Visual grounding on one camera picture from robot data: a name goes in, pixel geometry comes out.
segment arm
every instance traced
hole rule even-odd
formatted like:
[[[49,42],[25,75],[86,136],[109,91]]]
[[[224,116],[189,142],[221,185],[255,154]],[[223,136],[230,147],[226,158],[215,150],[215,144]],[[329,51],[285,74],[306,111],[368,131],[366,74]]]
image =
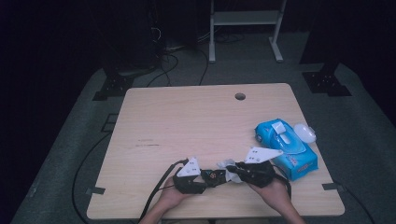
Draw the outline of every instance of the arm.
[[[161,217],[170,209],[178,206],[184,199],[190,197],[190,194],[182,194],[174,187],[172,177],[169,177],[165,182],[165,187],[161,193],[160,199],[152,208],[146,213],[139,224],[157,224]]]
[[[262,189],[251,184],[249,186],[262,196],[262,199],[285,218],[289,224],[305,224],[305,221],[291,203],[285,185],[280,180],[274,178],[271,184]]]

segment stand base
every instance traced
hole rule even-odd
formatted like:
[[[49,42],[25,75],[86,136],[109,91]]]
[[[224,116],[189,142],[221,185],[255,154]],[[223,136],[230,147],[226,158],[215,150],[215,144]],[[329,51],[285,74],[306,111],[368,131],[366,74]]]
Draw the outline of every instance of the stand base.
[[[113,77],[106,78],[105,83],[100,91],[93,96],[93,101],[105,101],[107,97],[125,96],[125,93],[134,84],[134,78]]]
[[[341,85],[334,75],[304,72],[303,76],[313,93],[327,93],[329,96],[351,96],[347,87]]]

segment white shelf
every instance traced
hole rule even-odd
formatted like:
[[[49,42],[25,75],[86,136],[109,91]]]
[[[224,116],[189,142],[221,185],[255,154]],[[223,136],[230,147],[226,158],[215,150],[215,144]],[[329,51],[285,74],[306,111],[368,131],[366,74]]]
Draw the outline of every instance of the white shelf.
[[[215,12],[214,25],[276,24],[279,11],[224,11]]]

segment dark wall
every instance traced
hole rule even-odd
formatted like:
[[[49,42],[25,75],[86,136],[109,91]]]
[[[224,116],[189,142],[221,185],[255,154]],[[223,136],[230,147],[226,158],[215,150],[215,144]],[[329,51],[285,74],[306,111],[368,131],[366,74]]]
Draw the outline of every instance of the dark wall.
[[[0,1],[0,223],[12,219],[103,58],[152,63],[147,10],[140,0]]]
[[[0,222],[7,223],[100,64],[79,1],[2,1],[0,8]]]
[[[396,126],[396,2],[322,0],[302,63],[330,58],[351,68]]]

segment hole in table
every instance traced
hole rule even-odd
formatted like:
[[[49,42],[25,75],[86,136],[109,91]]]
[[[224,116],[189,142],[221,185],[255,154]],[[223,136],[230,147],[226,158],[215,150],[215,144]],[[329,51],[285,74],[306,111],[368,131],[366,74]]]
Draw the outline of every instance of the hole in table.
[[[247,97],[246,97],[246,95],[244,94],[244,93],[241,93],[241,92],[238,92],[236,95],[235,95],[235,99],[237,99],[237,100],[239,100],[239,101],[243,101],[243,100],[245,100]]]

